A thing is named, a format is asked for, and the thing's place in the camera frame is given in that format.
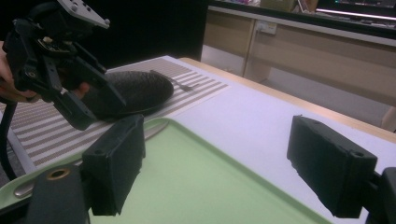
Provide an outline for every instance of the robotic arm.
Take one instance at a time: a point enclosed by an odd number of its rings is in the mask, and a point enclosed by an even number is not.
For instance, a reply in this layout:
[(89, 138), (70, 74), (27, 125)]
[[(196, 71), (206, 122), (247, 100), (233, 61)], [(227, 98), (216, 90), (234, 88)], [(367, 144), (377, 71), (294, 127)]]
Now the robotic arm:
[[(120, 94), (110, 85), (106, 69), (81, 45), (94, 26), (108, 28), (102, 19), (81, 0), (58, 0), (33, 8), (26, 19), (16, 19), (14, 29), (3, 46), (20, 91), (31, 90), (56, 109), (76, 129), (85, 130), (95, 115), (70, 90), (85, 81), (100, 92), (114, 111), (125, 107)], [(61, 82), (60, 71), (65, 71)]]

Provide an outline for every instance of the black cable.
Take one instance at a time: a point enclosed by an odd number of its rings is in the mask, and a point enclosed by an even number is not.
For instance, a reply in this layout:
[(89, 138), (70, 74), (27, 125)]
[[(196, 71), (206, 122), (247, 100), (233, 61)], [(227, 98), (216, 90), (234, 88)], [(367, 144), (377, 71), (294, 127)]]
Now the black cable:
[(7, 136), (9, 126), (11, 125), (12, 117), (14, 116), (15, 109), (17, 108), (16, 102), (11, 102), (0, 97), (0, 102), (7, 104), (0, 123), (0, 162), (9, 180), (17, 178), (7, 154)]

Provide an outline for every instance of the dark background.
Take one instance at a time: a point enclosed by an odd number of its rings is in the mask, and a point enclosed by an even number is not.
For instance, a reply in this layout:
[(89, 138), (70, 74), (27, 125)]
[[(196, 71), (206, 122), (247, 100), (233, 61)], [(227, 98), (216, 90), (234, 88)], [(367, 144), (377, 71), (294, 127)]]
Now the dark background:
[[(2, 0), (0, 39), (43, 0)], [(79, 43), (107, 68), (170, 55), (200, 60), (209, 0), (86, 0), (109, 29)]]

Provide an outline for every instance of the striped mat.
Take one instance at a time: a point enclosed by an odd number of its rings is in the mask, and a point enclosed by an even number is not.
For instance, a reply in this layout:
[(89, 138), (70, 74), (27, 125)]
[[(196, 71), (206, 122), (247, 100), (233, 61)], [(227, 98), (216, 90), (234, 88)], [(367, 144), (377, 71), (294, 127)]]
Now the striped mat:
[[(159, 117), (172, 117), (228, 89), (227, 84), (187, 68), (182, 63), (178, 64), (169, 57), (119, 67), (110, 70), (109, 73), (147, 72), (151, 69), (184, 85), (192, 86), (197, 83), (199, 85), (189, 92), (185, 92), (175, 85), (174, 94), (164, 107), (155, 114), (145, 117), (145, 121)], [(2, 110), (5, 108), (4, 105), (0, 105), (0, 107)], [(31, 173), (37, 168), (86, 149), (110, 126), (111, 123), (97, 121), (85, 131), (76, 130), (68, 124), (52, 104), (39, 101), (34, 104), (18, 104), (8, 140), (25, 172)]]

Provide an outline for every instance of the fork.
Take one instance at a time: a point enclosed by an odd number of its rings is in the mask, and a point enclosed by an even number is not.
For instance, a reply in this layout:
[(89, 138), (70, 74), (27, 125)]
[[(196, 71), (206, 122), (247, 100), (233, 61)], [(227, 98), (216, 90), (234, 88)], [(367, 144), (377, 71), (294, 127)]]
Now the fork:
[(149, 70), (149, 71), (152, 74), (156, 74), (156, 75), (159, 75), (159, 76), (162, 76), (162, 77), (166, 77), (169, 81), (171, 81), (171, 82), (175, 83), (176, 85), (178, 85), (180, 87), (180, 89), (183, 90), (183, 91), (193, 91), (193, 88), (199, 85), (199, 83), (197, 83), (197, 84), (195, 84), (193, 86), (183, 85), (183, 84), (179, 83), (178, 81), (176, 81), (175, 79), (173, 79), (171, 77), (168, 77), (168, 76), (166, 76), (166, 75), (164, 75), (162, 73), (159, 73), (159, 72), (157, 72), (155, 70)]

